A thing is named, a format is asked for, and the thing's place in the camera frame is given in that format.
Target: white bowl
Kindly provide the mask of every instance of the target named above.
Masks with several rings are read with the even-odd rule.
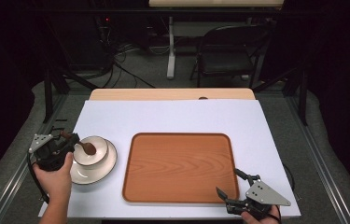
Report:
[[[100,162],[104,161],[108,154],[107,142],[99,136],[90,136],[82,139],[82,143],[91,143],[96,147],[94,155],[85,153],[84,148],[80,144],[75,144],[74,159],[75,161],[88,169],[93,169]]]

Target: wooden tray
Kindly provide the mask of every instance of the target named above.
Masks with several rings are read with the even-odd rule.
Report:
[[[230,138],[222,133],[138,133],[122,195],[131,203],[223,203],[239,198]]]

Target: hand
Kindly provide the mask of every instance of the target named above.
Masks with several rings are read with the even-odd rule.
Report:
[[[70,199],[72,178],[70,169],[73,164],[73,153],[68,152],[64,164],[58,171],[47,172],[33,164],[35,175],[43,189],[49,195],[49,203],[66,203]]]
[[[280,214],[277,206],[272,206],[270,214],[278,217],[280,219]],[[242,219],[247,223],[247,224],[277,224],[278,221],[271,218],[271,217],[266,217],[260,221],[257,221],[254,217],[250,215],[248,212],[243,212],[241,214]]]

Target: white table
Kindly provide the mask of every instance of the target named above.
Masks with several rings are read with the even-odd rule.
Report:
[[[265,183],[291,201],[291,206],[281,206],[282,217],[301,215],[259,101],[254,100],[251,90],[97,90],[92,95],[82,109],[75,132],[80,138],[100,135],[110,140],[119,159],[102,180],[90,185],[73,184],[69,217],[240,218],[227,214],[224,203],[127,203],[121,193],[132,137],[136,133],[152,132],[226,134],[231,140],[235,166],[247,174],[260,175]],[[194,100],[200,96],[209,99]],[[249,185],[242,179],[238,182],[244,199]],[[46,207],[43,204],[40,216]]]
[[[150,7],[280,7],[284,0],[149,0]],[[175,36],[202,36],[223,25],[240,25],[241,22],[179,22],[169,18],[169,61],[167,78],[175,77]]]

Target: metal rail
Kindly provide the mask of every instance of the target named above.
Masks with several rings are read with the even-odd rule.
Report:
[[[287,103],[289,104],[290,111],[294,116],[294,119],[297,121],[300,130],[302,131],[306,142],[308,143],[309,153],[311,159],[315,165],[317,173],[322,180],[323,186],[326,189],[326,192],[331,200],[332,206],[337,213],[338,219],[342,224],[350,223],[350,211],[346,206],[345,201],[343,200],[342,194],[339,192],[337,184],[329,172],[329,168],[327,167],[324,158],[322,157],[319,147],[317,146],[308,126],[303,125],[302,121],[298,116],[298,107],[297,102],[294,97],[287,97]]]
[[[43,134],[49,133],[49,130],[52,124],[55,122],[55,119],[57,118],[59,112],[61,111],[61,108],[63,107],[66,99],[67,99],[67,95],[58,96],[57,102],[55,104],[54,112],[50,120],[41,126],[41,128],[38,130],[39,133],[43,133]],[[0,197],[0,223],[3,222],[2,219],[6,214],[6,211],[8,210],[9,206],[11,205],[12,200],[15,198],[15,195],[20,189],[21,183],[23,182],[23,179],[26,177],[27,173],[28,173],[28,168],[26,164],[26,155],[25,155],[15,174],[8,180],[5,190],[2,196]]]

